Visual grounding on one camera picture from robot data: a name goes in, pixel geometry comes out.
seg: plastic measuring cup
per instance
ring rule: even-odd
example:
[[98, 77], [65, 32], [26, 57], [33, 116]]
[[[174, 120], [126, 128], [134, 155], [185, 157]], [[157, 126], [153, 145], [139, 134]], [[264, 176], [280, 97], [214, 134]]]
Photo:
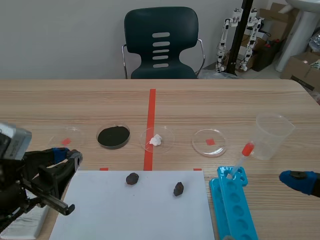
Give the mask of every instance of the plastic measuring cup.
[[260, 160], [271, 159], [295, 128], [291, 122], [279, 114], [258, 114], [255, 130], [250, 139], [254, 144], [251, 155]]

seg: white cotton ball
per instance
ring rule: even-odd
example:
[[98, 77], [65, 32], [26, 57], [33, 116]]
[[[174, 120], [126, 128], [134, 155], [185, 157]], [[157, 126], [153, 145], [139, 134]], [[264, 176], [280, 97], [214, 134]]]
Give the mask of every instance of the white cotton ball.
[[150, 139], [150, 144], [153, 146], [159, 146], [161, 144], [162, 137], [159, 134], [154, 135], [153, 138]]

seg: black pole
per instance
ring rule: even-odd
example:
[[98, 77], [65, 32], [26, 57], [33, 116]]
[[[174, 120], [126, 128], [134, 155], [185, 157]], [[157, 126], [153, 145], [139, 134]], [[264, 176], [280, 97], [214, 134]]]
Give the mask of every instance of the black pole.
[[241, 17], [241, 21], [239, 22], [235, 30], [232, 47], [229, 55], [229, 61], [225, 69], [226, 73], [236, 75], [235, 70], [236, 70], [237, 58], [238, 58], [239, 50], [241, 47], [242, 38], [247, 28], [248, 18], [251, 12], [253, 1], [254, 0], [243, 0], [242, 2], [242, 7], [241, 7], [243, 9], [242, 17]]

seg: white paper sheet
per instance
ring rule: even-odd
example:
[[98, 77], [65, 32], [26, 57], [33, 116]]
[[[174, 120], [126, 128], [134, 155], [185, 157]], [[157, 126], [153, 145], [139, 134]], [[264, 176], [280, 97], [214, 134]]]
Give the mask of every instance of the white paper sheet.
[[136, 171], [132, 186], [130, 173], [78, 171], [64, 199], [75, 210], [59, 214], [50, 240], [215, 239], [202, 171]]

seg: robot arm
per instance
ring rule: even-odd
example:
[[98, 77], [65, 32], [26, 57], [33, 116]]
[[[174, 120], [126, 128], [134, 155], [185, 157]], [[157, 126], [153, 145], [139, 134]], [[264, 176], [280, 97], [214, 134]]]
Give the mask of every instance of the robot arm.
[[[228, 35], [229, 27], [237, 27], [238, 26], [238, 23], [241, 20], [242, 13], [243, 13], [242, 9], [241, 10], [235, 9], [233, 11], [232, 18], [227, 18], [224, 21], [222, 36], [221, 36], [221, 40], [218, 45], [218, 52], [217, 52], [216, 65], [215, 65], [215, 70], [218, 73], [223, 72], [225, 70], [225, 68], [222, 66], [222, 64], [223, 64], [223, 59], [224, 59], [225, 51], [226, 51], [226, 42], [227, 42], [227, 35]], [[242, 69], [244, 71], [246, 71], [248, 69], [247, 64], [253, 54], [253, 48], [255, 46], [256, 39], [257, 39], [257, 32], [261, 27], [261, 19], [257, 17], [257, 9], [256, 8], [251, 9], [247, 26], [252, 27], [252, 31], [250, 34], [249, 42], [246, 46], [246, 52], [245, 52], [244, 59], [240, 63], [240, 69]]]
[[238, 23], [241, 20], [241, 15], [242, 15], [243, 10], [242, 9], [235, 9], [233, 11], [233, 16], [232, 18], [227, 18], [224, 20], [224, 25], [222, 29], [222, 36], [221, 40], [218, 44], [218, 52], [216, 55], [216, 65], [215, 65], [215, 70], [217, 73], [223, 72], [225, 68], [222, 66], [223, 64], [223, 59], [225, 57], [225, 51], [226, 51], [226, 42], [227, 42], [227, 36], [228, 36], [228, 30], [230, 27], [236, 27], [238, 26]]
[[240, 62], [240, 69], [242, 69], [244, 71], [247, 71], [247, 69], [248, 69], [247, 64], [253, 54], [253, 49], [255, 47], [256, 40], [257, 40], [257, 32], [259, 31], [259, 29], [261, 27], [261, 19], [257, 18], [256, 15], [257, 15], [257, 10], [252, 9], [251, 13], [249, 15], [248, 24], [247, 24], [248, 27], [252, 27], [252, 31], [250, 34], [249, 41], [246, 45], [244, 58]]
[[[8, 132], [1, 128], [3, 126], [13, 129], [14, 134], [8, 136]], [[19, 152], [26, 144], [25, 132], [19, 130], [0, 124], [0, 233], [35, 206], [43, 208], [48, 205], [63, 215], [69, 215], [75, 209], [73, 204], [68, 206], [61, 201], [61, 197], [83, 160], [82, 154], [67, 148], [51, 148], [25, 152], [20, 158], [19, 154], [12, 154], [12, 149]], [[10, 148], [11, 144], [20, 147]], [[4, 156], [15, 157], [4, 159]], [[36, 197], [28, 198], [26, 190]]]

